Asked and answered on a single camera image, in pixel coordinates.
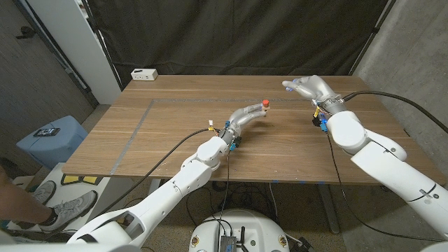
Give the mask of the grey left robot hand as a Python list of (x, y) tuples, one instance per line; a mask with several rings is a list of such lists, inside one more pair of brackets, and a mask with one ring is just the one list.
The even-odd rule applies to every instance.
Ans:
[(265, 117), (267, 112), (262, 104), (254, 104), (237, 109), (229, 118), (229, 123), (218, 133), (218, 136), (230, 145), (234, 139), (241, 136), (245, 125), (255, 118)]

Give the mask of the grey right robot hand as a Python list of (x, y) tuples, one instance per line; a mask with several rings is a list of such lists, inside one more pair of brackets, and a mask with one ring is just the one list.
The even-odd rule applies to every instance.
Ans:
[(341, 95), (335, 93), (320, 76), (313, 75), (294, 80), (284, 80), (282, 85), (288, 90), (296, 91), (302, 97), (311, 100), (320, 109), (332, 115), (347, 110), (342, 102)]

